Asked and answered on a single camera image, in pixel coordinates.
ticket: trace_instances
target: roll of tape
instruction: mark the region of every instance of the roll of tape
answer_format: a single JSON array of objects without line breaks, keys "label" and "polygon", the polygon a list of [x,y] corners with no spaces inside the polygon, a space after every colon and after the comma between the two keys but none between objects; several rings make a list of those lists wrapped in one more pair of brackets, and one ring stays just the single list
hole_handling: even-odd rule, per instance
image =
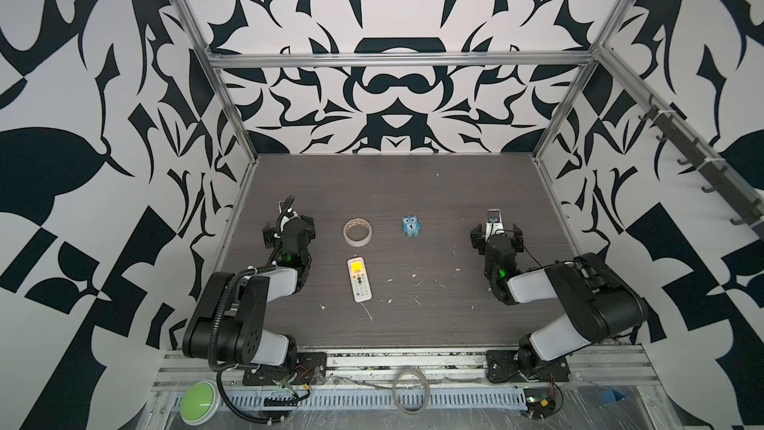
[{"label": "roll of tape", "polygon": [[[352,239],[348,237],[348,230],[353,226],[363,226],[369,230],[369,234],[362,240],[353,241]],[[369,241],[371,241],[371,225],[369,225],[369,221],[366,221],[365,219],[360,219],[359,217],[355,219],[351,219],[347,223],[345,223],[345,227],[342,228],[342,236],[345,238],[345,242],[350,244],[353,247],[366,246],[367,244],[369,244]]]}]

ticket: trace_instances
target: blue owl toy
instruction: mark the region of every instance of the blue owl toy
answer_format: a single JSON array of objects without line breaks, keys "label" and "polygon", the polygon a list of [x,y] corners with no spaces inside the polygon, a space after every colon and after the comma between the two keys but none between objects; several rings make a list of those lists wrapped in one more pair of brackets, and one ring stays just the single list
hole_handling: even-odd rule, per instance
[{"label": "blue owl toy", "polygon": [[416,216],[404,216],[403,217],[403,232],[406,233],[406,236],[413,237],[419,235],[419,222],[416,219]]}]

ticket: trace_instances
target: clear plastic sheet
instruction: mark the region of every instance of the clear plastic sheet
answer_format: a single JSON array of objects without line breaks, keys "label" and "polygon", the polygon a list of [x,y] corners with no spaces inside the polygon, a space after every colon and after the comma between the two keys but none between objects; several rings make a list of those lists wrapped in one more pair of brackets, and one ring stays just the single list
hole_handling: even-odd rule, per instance
[{"label": "clear plastic sheet", "polygon": [[[600,387],[564,385],[564,404],[558,413],[543,420],[531,420],[517,411],[502,408],[426,408],[416,416],[405,415],[398,410],[321,410],[298,407],[283,422],[273,427],[284,430],[307,430],[318,428],[363,428],[364,430],[387,430],[397,428],[427,429],[570,429],[591,428],[608,430],[644,430],[654,428],[640,387]],[[604,390],[613,389],[625,396],[616,403],[605,404],[601,396]],[[168,399],[168,430],[244,430],[262,428],[263,425],[241,420],[222,406],[215,416],[204,425],[186,425]]]}]

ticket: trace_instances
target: green button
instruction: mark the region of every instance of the green button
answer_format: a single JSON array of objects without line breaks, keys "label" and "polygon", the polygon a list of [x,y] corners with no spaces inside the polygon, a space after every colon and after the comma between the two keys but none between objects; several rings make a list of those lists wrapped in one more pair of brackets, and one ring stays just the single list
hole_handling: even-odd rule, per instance
[{"label": "green button", "polygon": [[215,402],[215,392],[206,382],[197,382],[180,400],[180,416],[187,422],[200,420],[212,408]]}]

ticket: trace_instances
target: brown table surface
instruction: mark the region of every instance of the brown table surface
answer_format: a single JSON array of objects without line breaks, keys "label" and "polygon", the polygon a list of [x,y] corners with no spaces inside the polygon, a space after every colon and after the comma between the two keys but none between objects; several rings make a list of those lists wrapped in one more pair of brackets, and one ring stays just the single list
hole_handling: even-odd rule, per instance
[{"label": "brown table surface", "polygon": [[[541,264],[573,257],[531,159],[484,156],[263,156],[254,173],[224,270],[262,265],[262,228],[278,202],[316,220],[310,277],[297,294],[268,304],[264,327],[309,347],[434,347],[516,344],[562,313],[556,300],[507,306],[488,291],[470,230],[498,207]],[[416,215],[419,236],[401,218]],[[342,227],[363,217],[371,242],[345,243]],[[347,260],[362,256],[373,298],[353,300]],[[521,269],[534,266],[519,253]]]}]

